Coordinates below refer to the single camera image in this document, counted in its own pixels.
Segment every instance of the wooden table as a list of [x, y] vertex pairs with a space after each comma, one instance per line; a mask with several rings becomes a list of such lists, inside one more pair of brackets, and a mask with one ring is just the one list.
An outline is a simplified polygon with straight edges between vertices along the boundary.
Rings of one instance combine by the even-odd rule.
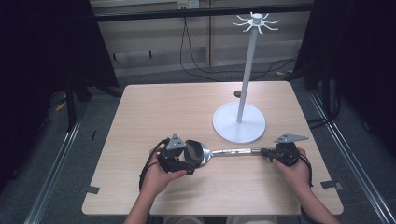
[[[250, 82], [247, 103], [264, 114], [266, 129], [249, 145], [235, 145], [217, 135], [215, 111], [239, 100], [233, 93], [242, 83], [185, 83], [128, 86], [121, 98], [82, 211], [87, 215], [126, 215], [139, 193], [140, 172], [149, 150], [176, 133], [182, 140], [204, 143], [211, 150], [274, 147], [282, 133], [308, 136], [297, 143], [313, 167], [312, 188], [333, 214], [343, 205], [289, 82]], [[173, 181], [152, 206], [152, 215], [228, 216], [298, 215], [300, 205], [275, 166], [261, 156], [215, 157]]]

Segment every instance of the metal bar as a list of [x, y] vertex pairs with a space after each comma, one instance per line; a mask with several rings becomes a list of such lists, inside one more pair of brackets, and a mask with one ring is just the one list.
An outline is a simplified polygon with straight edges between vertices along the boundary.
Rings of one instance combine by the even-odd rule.
[[35, 199], [35, 203], [33, 204], [27, 218], [24, 221], [25, 224], [39, 223], [41, 218], [43, 217], [44, 211], [46, 210], [47, 204], [50, 200], [50, 196], [55, 188], [56, 181], [58, 180], [59, 174], [61, 173], [62, 167], [64, 166], [64, 162], [66, 161], [67, 154], [70, 150], [70, 147], [73, 145], [73, 142], [78, 133], [81, 118], [83, 118], [83, 116], [85, 115], [87, 107], [88, 103], [84, 104], [84, 106], [82, 107], [82, 111], [80, 112], [76, 121], [76, 124], [74, 125], [73, 129], [66, 134], [64, 143], [59, 150], [55, 162], [52, 164], [46, 182], [44, 183], [43, 188], [40, 190], [40, 193]]
[[[323, 103], [321, 102], [319, 96], [316, 93], [310, 92], [310, 97], [315, 107], [317, 108], [320, 116], [325, 119], [326, 112], [322, 108]], [[396, 219], [390, 212], [387, 203], [371, 181], [370, 177], [361, 167], [361, 164], [355, 157], [355, 154], [351, 150], [349, 144], [347, 143], [347, 140], [341, 134], [341, 131], [338, 129], [335, 122], [331, 121], [327, 123], [326, 126], [338, 148], [340, 149], [341, 154], [343, 154], [346, 163], [349, 165], [349, 168], [351, 169], [353, 175], [356, 177], [358, 183], [361, 185], [363, 192], [366, 194], [367, 199], [373, 206], [382, 223], [396, 223]]]
[[311, 11], [313, 8], [314, 8], [314, 4], [277, 5], [277, 6], [261, 6], [261, 7], [214, 7], [214, 8], [196, 8], [196, 9], [185, 9], [185, 10], [176, 9], [176, 10], [134, 12], [134, 13], [104, 13], [104, 14], [96, 14], [93, 17], [57, 18], [57, 19], [49, 19], [48, 21], [52, 21], [56, 23], [137, 21], [137, 20], [150, 20], [150, 19], [249, 14], [251, 11], [257, 13], [298, 12], [298, 11]]

